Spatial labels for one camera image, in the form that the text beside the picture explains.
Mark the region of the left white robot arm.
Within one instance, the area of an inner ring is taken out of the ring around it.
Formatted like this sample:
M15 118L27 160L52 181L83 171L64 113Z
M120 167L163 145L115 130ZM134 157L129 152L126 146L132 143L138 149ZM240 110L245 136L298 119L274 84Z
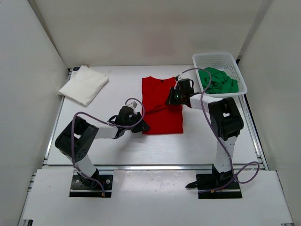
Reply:
M99 182L99 171L88 156L94 140L118 139L128 130L140 133L150 129L143 115L136 111L136 107L135 101L125 104L108 121L101 121L80 112L57 137L55 147L72 162L87 188L94 188Z

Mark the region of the green t shirt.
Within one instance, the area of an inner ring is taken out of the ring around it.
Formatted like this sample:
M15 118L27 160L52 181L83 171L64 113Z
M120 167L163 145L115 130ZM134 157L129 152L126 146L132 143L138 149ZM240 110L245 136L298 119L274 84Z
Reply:
M229 77L226 72L207 67L198 70L198 75L206 94L227 94L239 91L238 81Z

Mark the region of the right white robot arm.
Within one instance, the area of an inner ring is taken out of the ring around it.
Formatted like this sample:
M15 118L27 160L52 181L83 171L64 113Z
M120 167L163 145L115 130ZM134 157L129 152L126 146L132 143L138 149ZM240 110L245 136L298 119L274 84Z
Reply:
M217 173L211 176L211 182L216 188L224 187L229 180L225 173L231 171L230 160L235 142L244 127L235 100L231 97L215 98L196 93L191 79L181 79L171 87L166 105L186 105L201 110L205 116L210 117L209 126L218 139L213 164Z

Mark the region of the white t shirt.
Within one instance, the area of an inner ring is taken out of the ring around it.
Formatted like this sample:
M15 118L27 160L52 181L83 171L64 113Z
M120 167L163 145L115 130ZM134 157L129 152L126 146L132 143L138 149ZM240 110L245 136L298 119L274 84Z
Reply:
M106 75L82 65L58 94L87 107L108 81Z

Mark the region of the red t shirt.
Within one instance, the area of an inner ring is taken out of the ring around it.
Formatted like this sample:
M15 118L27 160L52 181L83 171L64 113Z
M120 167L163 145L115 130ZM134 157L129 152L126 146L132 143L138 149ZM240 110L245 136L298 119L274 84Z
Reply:
M166 105L170 89L175 79L142 78L142 97L145 108L144 121L150 127L144 135L183 133L183 115L181 105Z

